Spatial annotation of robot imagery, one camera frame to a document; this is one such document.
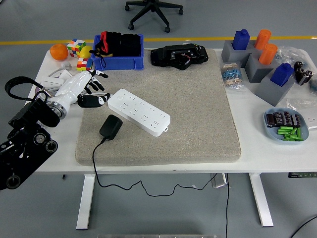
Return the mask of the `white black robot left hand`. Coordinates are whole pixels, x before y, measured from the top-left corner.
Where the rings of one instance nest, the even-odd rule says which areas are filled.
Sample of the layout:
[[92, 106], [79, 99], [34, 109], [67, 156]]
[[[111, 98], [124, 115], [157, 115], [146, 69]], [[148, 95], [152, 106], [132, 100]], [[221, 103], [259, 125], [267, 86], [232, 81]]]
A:
[[54, 97], [48, 102], [61, 105], [65, 110], [69, 110], [70, 105], [77, 101], [79, 94], [89, 83], [95, 83], [94, 76], [108, 78], [108, 75], [99, 70], [86, 70], [66, 80]]

